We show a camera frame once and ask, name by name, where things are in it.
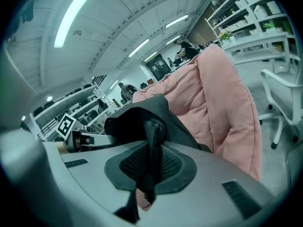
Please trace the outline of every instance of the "ceiling beam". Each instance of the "ceiling beam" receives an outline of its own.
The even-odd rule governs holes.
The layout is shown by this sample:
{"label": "ceiling beam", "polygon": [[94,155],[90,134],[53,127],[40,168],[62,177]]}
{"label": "ceiling beam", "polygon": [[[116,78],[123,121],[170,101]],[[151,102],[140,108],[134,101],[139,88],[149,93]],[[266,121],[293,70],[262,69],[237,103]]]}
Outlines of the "ceiling beam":
{"label": "ceiling beam", "polygon": [[[189,14],[188,15],[188,19],[192,19],[194,18],[195,16],[197,16],[198,13],[193,13],[193,14]],[[151,41],[153,40],[154,38],[156,38],[157,36],[161,35],[162,33],[164,33],[165,31],[169,30],[169,28],[166,28],[166,27],[163,27],[162,29],[158,30],[156,33],[154,33],[152,36],[150,36],[148,39]]]}
{"label": "ceiling beam", "polygon": [[40,50],[40,65],[39,65],[39,71],[40,71],[40,80],[41,85],[43,87],[46,86],[46,80],[45,80],[45,67],[46,67],[46,51],[47,51],[47,45],[49,42],[49,37],[52,32],[52,29],[54,27],[54,24],[56,20],[58,19],[58,14],[62,12],[62,7],[66,3],[66,1],[69,0],[57,0],[55,5],[53,6],[50,15],[48,16],[45,31],[41,40],[41,50]]}
{"label": "ceiling beam", "polygon": [[[184,33],[187,32],[187,29],[188,27],[182,29],[182,30],[185,30],[185,32],[183,33],[179,33],[179,31],[175,32],[173,35],[171,35],[169,38],[167,38],[166,40],[164,40],[162,43],[156,45],[155,47],[151,48],[147,53],[145,53],[143,56],[141,56],[139,59],[136,59],[134,58],[135,60],[138,60],[138,61],[142,61],[142,60],[145,60],[146,57],[147,57],[147,54],[150,55],[151,54],[151,51],[152,52],[155,52],[155,51],[158,51],[158,48],[161,48],[161,50],[163,50],[164,47],[169,47],[170,45],[166,45],[166,43],[168,41],[170,41],[171,39],[173,39],[174,37],[176,37],[176,35],[181,35],[181,38],[184,37]],[[130,61],[130,59],[133,59],[133,58],[129,58],[129,57],[126,57],[118,66],[118,69],[120,70],[126,63],[128,63]]]}
{"label": "ceiling beam", "polygon": [[[192,19],[197,15],[198,15],[198,13],[191,14],[191,15],[188,16],[188,19]],[[150,36],[148,39],[151,41],[151,40],[155,39],[156,37],[158,37],[159,35],[161,35],[162,33],[164,33],[167,30],[169,30],[169,28],[163,27],[162,29],[160,29],[156,33],[154,33],[152,36]],[[121,61],[120,64],[118,65],[118,68],[122,68],[129,60],[130,60],[129,57],[124,58],[123,61]]]}
{"label": "ceiling beam", "polygon": [[168,41],[170,41],[171,39],[173,39],[174,37],[176,37],[176,35],[181,35],[181,37],[179,39],[182,39],[185,37],[186,33],[188,32],[189,27],[186,27],[184,29],[181,30],[181,33],[176,32],[175,34],[173,34],[170,38],[166,39],[165,41],[163,41],[162,43],[156,45],[155,47],[153,47],[152,49],[150,49],[147,53],[145,53],[143,56],[140,57],[140,61],[144,62],[144,60],[151,55],[152,52],[157,51],[158,53],[161,53],[162,50],[164,50],[167,47],[170,47],[171,44],[166,44]]}
{"label": "ceiling beam", "polygon": [[108,40],[108,42],[105,44],[105,46],[101,49],[101,51],[99,52],[98,56],[94,59],[94,62],[92,63],[91,67],[90,67],[90,72],[93,72],[93,70],[95,69],[95,67],[98,65],[101,57],[104,55],[104,53],[106,52],[106,50],[111,46],[111,44],[123,33],[123,31],[125,31],[134,21],[136,21],[139,17],[141,17],[143,14],[145,14],[146,12],[150,11],[151,9],[154,9],[155,7],[167,2],[168,0],[157,0],[149,5],[147,5],[146,7],[144,7],[143,9],[141,9],[139,12],[137,12],[136,14],[134,14],[129,20],[127,20],[124,24],[122,24],[118,30],[112,35],[112,37],[110,38],[110,40]]}

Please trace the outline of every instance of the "potted plant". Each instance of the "potted plant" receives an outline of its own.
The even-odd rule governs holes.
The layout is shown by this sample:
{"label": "potted plant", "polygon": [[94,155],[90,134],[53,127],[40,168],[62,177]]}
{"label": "potted plant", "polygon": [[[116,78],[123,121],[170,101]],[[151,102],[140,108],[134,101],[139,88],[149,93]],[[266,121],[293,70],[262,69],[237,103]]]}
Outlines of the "potted plant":
{"label": "potted plant", "polygon": [[275,30],[275,24],[274,24],[273,21],[270,21],[269,23],[265,23],[265,24],[263,25],[263,28],[265,28],[265,29],[266,29],[266,32],[268,32],[268,33],[272,33],[272,32],[275,32],[275,31],[276,31],[276,30]]}
{"label": "potted plant", "polygon": [[227,45],[230,43],[230,37],[232,37],[232,33],[231,31],[221,32],[219,34],[219,37],[222,45]]}
{"label": "potted plant", "polygon": [[263,28],[266,29],[267,33],[274,33],[274,32],[282,32],[282,28],[276,28],[274,22],[271,20],[269,23],[265,23]]}

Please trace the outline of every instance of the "shelf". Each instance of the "shelf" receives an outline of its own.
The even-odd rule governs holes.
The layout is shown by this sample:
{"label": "shelf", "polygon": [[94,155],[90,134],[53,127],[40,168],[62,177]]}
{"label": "shelf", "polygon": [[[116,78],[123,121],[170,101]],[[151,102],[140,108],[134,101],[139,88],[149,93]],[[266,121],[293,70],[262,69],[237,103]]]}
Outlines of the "shelf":
{"label": "shelf", "polygon": [[48,131],[46,134],[45,134],[45,137],[48,139],[48,140],[53,140],[56,135],[59,135],[58,132],[56,131],[56,129],[58,128],[59,126],[59,123],[56,124],[55,127],[53,127],[50,131]]}
{"label": "shelf", "polygon": [[286,17],[287,15],[285,13],[280,13],[280,14],[275,14],[275,15],[271,15],[271,16],[267,16],[261,19],[258,19],[258,22],[262,22],[262,21],[266,21],[266,20],[270,20],[270,19],[274,19],[274,18],[278,18],[278,17]]}
{"label": "shelf", "polygon": [[242,25],[241,27],[237,27],[236,29],[231,30],[231,32],[234,32],[234,31],[239,30],[239,29],[243,29],[243,28],[245,28],[245,27],[248,27],[248,26],[251,26],[251,25],[254,25],[254,24],[255,24],[255,23],[247,23],[247,24],[244,24],[244,25]]}
{"label": "shelf", "polygon": [[252,6],[252,5],[264,4],[264,3],[266,3],[267,1],[268,1],[268,0],[255,0],[254,2],[249,3],[248,5],[249,5],[249,6]]}
{"label": "shelf", "polygon": [[87,126],[92,126],[99,118],[101,118],[102,115],[104,115],[106,113],[106,111],[108,110],[109,108],[107,108],[106,110],[104,110],[102,113],[100,113],[96,118],[94,118],[92,121],[90,121],[88,123]]}
{"label": "shelf", "polygon": [[215,27],[213,27],[213,29],[226,24],[228,20],[230,20],[231,18],[236,18],[236,16],[241,15],[241,12],[245,11],[246,9],[239,9],[237,10],[235,13],[233,13],[232,15],[228,16],[226,19],[224,19],[223,21],[221,21],[219,24],[217,24]]}
{"label": "shelf", "polygon": [[297,61],[301,61],[301,58],[300,58],[298,55],[296,55],[296,54],[290,53],[290,54],[289,54],[289,57],[290,57],[291,59],[295,59],[295,60],[297,60]]}
{"label": "shelf", "polygon": [[232,56],[232,62],[235,65],[254,62],[254,61],[262,61],[262,60],[270,60],[270,59],[278,59],[285,57],[283,53],[277,51],[273,48],[265,48],[258,49],[249,52],[241,52]]}
{"label": "shelf", "polygon": [[245,37],[236,39],[235,41],[230,42],[227,45],[224,45],[222,48],[225,51],[226,50],[229,51],[231,49],[238,48],[239,46],[243,46],[243,48],[247,48],[250,46],[264,44],[264,43],[267,43],[267,40],[272,41],[274,39],[274,40],[276,40],[276,42],[283,41],[285,39],[286,35],[287,35],[286,32],[260,33],[260,34],[256,34],[256,35],[249,35],[249,36],[245,36]]}
{"label": "shelf", "polygon": [[287,38],[289,38],[289,39],[295,39],[295,36],[294,36],[294,35],[291,35],[291,34],[288,34],[288,35],[287,35]]}
{"label": "shelf", "polygon": [[88,112],[90,109],[98,105],[98,98],[94,99],[93,101],[89,102],[88,104],[85,104],[83,107],[79,108],[75,112],[71,114],[71,117],[74,117],[75,119],[78,119],[80,116],[84,115],[86,112]]}
{"label": "shelf", "polygon": [[35,117],[36,123],[40,127],[44,127],[64,110],[86,99],[89,95],[92,94],[94,88],[95,86],[88,87],[68,97],[65,97],[64,99],[61,99],[57,103],[54,103],[52,106],[48,107]]}
{"label": "shelf", "polygon": [[233,2],[233,0],[226,0],[224,3],[222,3],[222,5],[217,8],[217,10],[207,19],[207,21],[209,21],[210,19],[212,19],[215,15],[217,15],[217,17],[218,17],[219,16],[218,15],[219,11],[222,10],[222,9],[224,9],[224,8],[226,10],[230,5],[232,5],[232,2]]}

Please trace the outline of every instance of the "desk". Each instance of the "desk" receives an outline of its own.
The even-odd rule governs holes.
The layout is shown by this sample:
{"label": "desk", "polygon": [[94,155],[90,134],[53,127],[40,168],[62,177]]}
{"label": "desk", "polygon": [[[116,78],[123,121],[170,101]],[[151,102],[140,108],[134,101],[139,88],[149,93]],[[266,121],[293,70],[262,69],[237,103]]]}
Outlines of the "desk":
{"label": "desk", "polygon": [[[271,43],[274,42],[283,42],[284,53],[281,53],[272,47]],[[268,44],[268,48],[253,50],[249,52],[240,52],[236,55],[231,55],[231,52],[236,50],[243,50],[248,47],[265,44]],[[287,32],[261,33],[258,35],[250,35],[244,38],[237,39],[236,41],[233,41],[230,44],[223,46],[222,49],[229,54],[232,62],[235,65],[253,61],[285,58],[286,68],[287,70],[289,70],[290,52],[287,40]]]}
{"label": "desk", "polygon": [[181,62],[177,67],[174,67],[173,69],[171,69],[171,72],[175,72],[177,69],[181,68],[182,66],[184,66],[184,65],[187,64],[188,62],[190,62],[190,59]]}

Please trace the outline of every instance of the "fluorescent light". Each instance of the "fluorescent light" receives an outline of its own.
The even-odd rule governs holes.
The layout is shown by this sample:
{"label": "fluorescent light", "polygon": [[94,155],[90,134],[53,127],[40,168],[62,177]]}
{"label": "fluorescent light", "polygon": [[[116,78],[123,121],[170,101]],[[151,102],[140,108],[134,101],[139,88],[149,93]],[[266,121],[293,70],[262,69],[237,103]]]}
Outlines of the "fluorescent light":
{"label": "fluorescent light", "polygon": [[119,80],[115,81],[115,82],[113,83],[113,85],[112,85],[109,89],[112,89],[112,88],[118,83],[118,81],[119,81]]}
{"label": "fluorescent light", "polygon": [[177,23],[177,22],[179,22],[179,21],[181,21],[181,20],[183,20],[183,19],[186,19],[187,17],[188,17],[188,14],[186,14],[186,15],[183,16],[183,17],[180,17],[180,18],[176,19],[175,21],[172,21],[171,23],[169,23],[169,24],[166,25],[165,27],[168,28],[168,27],[174,25],[175,23]]}
{"label": "fluorescent light", "polygon": [[157,52],[151,54],[149,57],[147,57],[147,58],[144,60],[144,62],[148,61],[148,60],[149,60],[151,57],[153,57],[156,53],[157,53]]}
{"label": "fluorescent light", "polygon": [[142,46],[144,46],[147,42],[149,42],[149,39],[145,40],[141,45],[139,45],[137,48],[135,48],[135,50],[134,50],[133,52],[131,52],[131,53],[129,54],[128,57],[132,57],[132,56],[133,56],[138,50],[140,50],[140,48],[141,48]]}
{"label": "fluorescent light", "polygon": [[55,44],[53,45],[54,48],[61,48],[64,45],[65,38],[67,36],[67,33],[71,27],[72,22],[74,21],[75,17],[77,16],[79,10],[84,5],[86,0],[73,0],[68,7],[62,22],[60,24]]}
{"label": "fluorescent light", "polygon": [[170,44],[171,42],[174,42],[174,40],[178,39],[179,37],[180,37],[180,35],[178,35],[177,37],[175,37],[172,40],[168,41],[166,44]]}

